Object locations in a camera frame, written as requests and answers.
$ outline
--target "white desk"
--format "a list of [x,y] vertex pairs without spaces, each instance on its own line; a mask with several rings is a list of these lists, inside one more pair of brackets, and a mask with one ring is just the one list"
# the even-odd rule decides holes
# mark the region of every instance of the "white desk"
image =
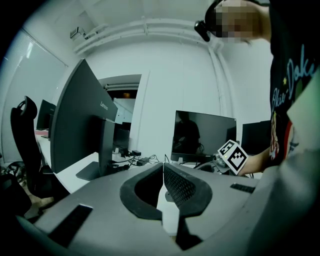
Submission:
[[[38,144],[40,146],[41,153],[47,162],[47,164],[51,167],[51,155],[50,155],[50,141],[47,138],[41,137],[41,135],[35,136]],[[113,154],[112,160],[120,162],[124,161],[124,158],[120,156],[120,154]],[[76,174],[80,172],[84,167],[86,167],[91,162],[98,162],[99,154],[93,153],[88,155],[84,159],[74,163],[68,168],[60,171],[59,173],[55,173],[54,175],[61,182],[61,184],[65,187],[65,189],[70,193],[74,193],[78,189],[82,188],[84,185],[89,183],[89,181],[78,178]],[[126,165],[128,162],[119,163],[119,165]],[[179,221],[179,209],[176,204],[173,202],[168,202],[166,200],[165,194],[167,192],[166,186],[163,184],[159,197],[157,209],[162,212],[162,224],[165,231],[171,235],[175,236],[177,234],[178,229],[178,221]]]

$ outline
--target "ceiling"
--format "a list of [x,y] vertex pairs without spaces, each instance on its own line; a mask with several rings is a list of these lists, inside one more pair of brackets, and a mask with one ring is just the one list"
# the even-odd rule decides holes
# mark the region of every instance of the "ceiling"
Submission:
[[88,34],[93,28],[110,27],[148,18],[196,21],[204,18],[213,0],[49,0],[39,11],[55,33],[70,47],[70,32],[77,27]]

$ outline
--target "black and white square marker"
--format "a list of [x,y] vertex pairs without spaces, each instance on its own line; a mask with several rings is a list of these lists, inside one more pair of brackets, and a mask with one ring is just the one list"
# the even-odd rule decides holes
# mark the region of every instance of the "black and white square marker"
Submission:
[[229,149],[233,147],[234,144],[235,144],[234,142],[229,140],[228,143],[223,148],[220,149],[219,152],[221,153],[221,155],[224,156],[229,151]]
[[235,169],[235,171],[238,172],[247,158],[248,157],[242,151],[242,149],[237,146],[227,161]]

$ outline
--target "monitor base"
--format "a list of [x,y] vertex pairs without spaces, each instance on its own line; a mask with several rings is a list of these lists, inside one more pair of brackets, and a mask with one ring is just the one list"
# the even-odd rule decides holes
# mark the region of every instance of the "monitor base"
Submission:
[[93,181],[97,178],[100,178],[100,169],[98,162],[91,162],[86,167],[84,167],[81,171],[79,171],[76,175],[77,178],[85,180],[85,181]]

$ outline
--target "lenovo logo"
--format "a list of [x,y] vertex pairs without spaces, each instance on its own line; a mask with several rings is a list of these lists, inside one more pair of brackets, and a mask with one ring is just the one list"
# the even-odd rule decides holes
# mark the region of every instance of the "lenovo logo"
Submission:
[[102,101],[100,103],[100,106],[103,107],[105,110],[108,110],[108,107],[105,104],[103,104]]

